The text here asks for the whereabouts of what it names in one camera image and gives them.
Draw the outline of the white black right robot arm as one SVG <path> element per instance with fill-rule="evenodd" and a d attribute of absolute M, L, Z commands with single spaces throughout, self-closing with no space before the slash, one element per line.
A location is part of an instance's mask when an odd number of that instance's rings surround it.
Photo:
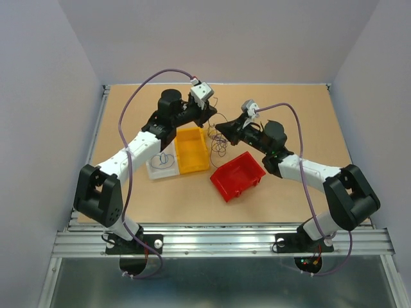
<path fill-rule="evenodd" d="M 332 167 L 300 158 L 286 148 L 284 127 L 276 121 L 268 121 L 263 129 L 257 129 L 237 118 L 217 124 L 216 130 L 232 145 L 244 142 L 262 152 L 268 173 L 324 193 L 328 210 L 314 214 L 297 229 L 295 242 L 302 250 L 312 249 L 320 239 L 339 230 L 354 230 L 381 207 L 358 166 Z"/>

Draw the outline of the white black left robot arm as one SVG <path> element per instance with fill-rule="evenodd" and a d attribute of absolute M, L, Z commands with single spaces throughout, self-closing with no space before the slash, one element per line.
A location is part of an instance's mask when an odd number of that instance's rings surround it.
<path fill-rule="evenodd" d="M 195 123 L 202 127 L 217 113 L 209 104 L 213 90 L 205 85 L 192 87 L 183 101 L 176 89 L 161 93 L 157 110 L 141 131 L 106 161 L 81 168 L 73 207 L 121 238 L 121 246 L 130 253 L 143 245 L 143 229 L 125 215 L 122 186 L 147 160 L 162 152 L 176 137 L 177 128 Z"/>

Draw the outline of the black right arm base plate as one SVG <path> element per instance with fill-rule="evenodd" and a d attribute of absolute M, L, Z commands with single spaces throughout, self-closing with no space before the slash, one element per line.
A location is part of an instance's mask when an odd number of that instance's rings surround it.
<path fill-rule="evenodd" d="M 297 232 L 276 234 L 272 245 L 274 253 L 314 253 L 319 248 L 321 252 L 334 252 L 333 245 L 327 246 L 323 239 L 312 240 L 308 235 Z"/>

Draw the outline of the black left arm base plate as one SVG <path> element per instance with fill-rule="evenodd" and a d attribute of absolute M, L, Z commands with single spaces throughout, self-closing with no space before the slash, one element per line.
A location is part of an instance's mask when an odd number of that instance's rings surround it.
<path fill-rule="evenodd" d="M 134 239 L 126 241 L 113 233 L 107 232 L 101 238 L 106 243 L 105 253 L 107 255 L 143 255 L 146 252 L 152 254 Z M 157 253 L 162 253 L 162 245 L 164 243 L 164 236 L 162 234 L 145 234 L 142 241 Z"/>

